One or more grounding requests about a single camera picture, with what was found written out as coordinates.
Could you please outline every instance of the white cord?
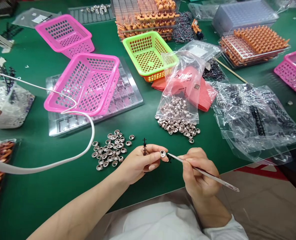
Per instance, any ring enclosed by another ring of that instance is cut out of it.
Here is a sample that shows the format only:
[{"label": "white cord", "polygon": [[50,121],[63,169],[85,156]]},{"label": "white cord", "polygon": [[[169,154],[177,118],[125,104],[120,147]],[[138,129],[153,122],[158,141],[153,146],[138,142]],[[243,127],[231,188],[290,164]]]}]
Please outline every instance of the white cord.
[{"label": "white cord", "polygon": [[58,93],[60,95],[63,95],[65,97],[71,99],[74,102],[74,105],[72,107],[64,110],[63,112],[61,112],[61,114],[65,114],[65,113],[78,113],[78,114],[82,114],[82,115],[86,116],[89,119],[89,122],[91,124],[91,129],[92,129],[91,139],[90,139],[90,142],[89,142],[87,148],[82,153],[80,153],[80,154],[78,154],[78,155],[76,155],[74,157],[67,158],[65,160],[61,160],[59,162],[52,163],[52,164],[49,164],[49,165],[46,165],[46,166],[43,166],[43,167],[37,167],[37,168],[20,168],[20,167],[15,167],[15,166],[12,166],[12,165],[9,165],[9,164],[0,162],[0,171],[1,172],[12,173],[12,174],[31,174],[31,173],[42,172],[42,171],[48,170],[50,168],[54,168],[56,166],[59,166],[61,164],[64,164],[64,163],[73,161],[73,160],[81,157],[82,155],[84,155],[91,148],[92,142],[93,142],[93,139],[94,139],[94,124],[93,124],[93,121],[92,121],[91,117],[89,115],[85,114],[85,113],[78,112],[78,111],[69,111],[69,110],[71,110],[72,108],[74,108],[77,105],[77,102],[74,99],[72,99],[71,97],[69,97],[67,95],[64,95],[62,93],[59,93],[59,92],[56,92],[56,91],[53,91],[53,90],[49,90],[49,89],[46,89],[46,88],[43,88],[43,87],[36,86],[34,84],[31,84],[31,83],[22,81],[19,78],[10,77],[10,76],[5,75],[5,74],[2,74],[2,73],[0,73],[0,76],[7,77],[7,78],[10,78],[10,79],[19,81],[19,82],[23,82],[23,83],[26,83],[28,85],[31,85],[31,86],[34,86],[34,87],[37,87],[37,88],[41,88],[41,89],[46,90],[46,91]]}]

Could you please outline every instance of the wooden stick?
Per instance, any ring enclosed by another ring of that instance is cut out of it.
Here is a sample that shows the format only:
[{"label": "wooden stick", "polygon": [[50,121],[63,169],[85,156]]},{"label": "wooden stick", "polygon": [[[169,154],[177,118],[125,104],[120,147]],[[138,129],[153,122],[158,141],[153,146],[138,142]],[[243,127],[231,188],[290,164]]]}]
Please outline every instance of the wooden stick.
[{"label": "wooden stick", "polygon": [[240,77],[237,73],[235,73],[233,70],[231,70],[229,67],[227,67],[225,64],[223,64],[221,61],[219,61],[218,59],[215,58],[215,60],[221,64],[221,66],[223,66],[224,68],[226,68],[229,72],[231,72],[233,75],[235,75],[237,78],[239,78],[241,81],[243,81],[244,83],[248,83],[245,79],[243,79],[242,77]]}]

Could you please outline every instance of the green workbench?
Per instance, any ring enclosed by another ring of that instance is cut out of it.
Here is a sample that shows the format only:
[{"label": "green workbench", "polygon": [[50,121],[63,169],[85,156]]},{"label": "green workbench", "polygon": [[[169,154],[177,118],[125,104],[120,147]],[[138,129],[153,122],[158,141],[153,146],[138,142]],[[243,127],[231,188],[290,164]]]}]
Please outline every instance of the green workbench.
[{"label": "green workbench", "polygon": [[[21,2],[16,13],[21,13],[31,7],[53,13],[59,11],[67,13],[68,7],[91,4],[94,2],[80,0]],[[187,3],[182,2],[180,11],[187,10]],[[5,29],[6,22],[12,22],[13,19],[0,20],[0,33]],[[199,26],[207,42],[218,43],[219,37],[214,33],[211,22],[200,22]],[[191,147],[202,147],[220,173],[250,163],[232,154],[226,140],[221,137],[212,109],[209,112],[199,112],[201,134],[194,138],[194,144],[190,144],[182,134],[171,136],[161,129],[154,118],[161,92],[154,90],[151,84],[145,82],[137,73],[118,38],[114,21],[90,24],[86,25],[86,28],[92,33],[95,53],[124,57],[144,100],[144,104],[138,108],[95,124],[96,141],[103,143],[109,133],[120,129],[124,136],[135,135],[135,140],[128,148],[128,153],[135,146],[142,145],[142,139],[146,138],[148,143],[165,146],[175,155],[184,154]],[[291,51],[296,51],[296,9],[281,13],[273,29],[284,38],[290,38]],[[34,29],[24,28],[14,37],[14,40],[15,45],[11,52],[1,54],[0,48],[0,56],[4,57],[7,60],[6,65],[12,66],[17,71],[17,76],[25,81],[44,87],[47,77],[61,74],[69,63],[67,57],[54,52]],[[171,42],[169,46],[177,50],[182,45]],[[237,73],[255,86],[268,85],[296,122],[296,93],[273,74],[273,69],[281,61],[282,57],[279,57],[266,64],[240,69]],[[232,83],[241,83],[228,71],[225,73]],[[12,164],[27,168],[39,167],[82,152],[89,142],[91,129],[86,128],[64,138],[49,137],[48,113],[43,108],[46,92],[25,84],[19,85],[34,94],[36,99],[25,123],[20,128],[0,130],[0,139],[22,139]],[[293,105],[286,105],[288,101],[292,101]],[[41,173],[7,174],[0,196],[0,239],[26,239],[62,206],[98,184],[113,171],[112,167],[100,172],[96,171],[97,160],[91,157],[92,153],[91,150],[75,161]],[[182,164],[178,161],[161,163],[158,169],[130,186],[111,208],[111,211],[182,187],[184,187]]]}]

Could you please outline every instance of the sleeve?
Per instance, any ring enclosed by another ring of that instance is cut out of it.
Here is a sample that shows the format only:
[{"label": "sleeve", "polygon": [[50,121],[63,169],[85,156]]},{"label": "sleeve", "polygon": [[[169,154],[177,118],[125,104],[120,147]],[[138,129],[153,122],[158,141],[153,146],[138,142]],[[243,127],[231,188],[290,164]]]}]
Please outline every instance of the sleeve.
[{"label": "sleeve", "polygon": [[226,226],[205,228],[204,234],[210,240],[249,240],[244,228],[235,220],[233,215]]}]

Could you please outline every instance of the person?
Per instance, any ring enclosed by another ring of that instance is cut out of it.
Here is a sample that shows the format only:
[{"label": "person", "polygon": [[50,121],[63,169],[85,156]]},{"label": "person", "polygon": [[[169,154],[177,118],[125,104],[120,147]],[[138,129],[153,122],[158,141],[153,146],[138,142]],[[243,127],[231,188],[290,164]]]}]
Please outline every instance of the person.
[{"label": "person", "polygon": [[[167,157],[160,159],[161,150],[168,152],[162,146],[148,144],[144,156],[143,146],[135,148],[114,172],[62,207],[28,240],[89,239],[92,229],[131,184],[156,169],[160,160],[168,161]],[[199,167],[219,177],[206,153],[201,148],[191,148],[179,157],[184,160],[183,179],[192,205],[189,201],[176,204],[179,197],[153,204],[143,202],[145,206],[113,218],[104,229],[103,239],[248,239],[243,227],[215,196],[221,185],[192,168]]]}]

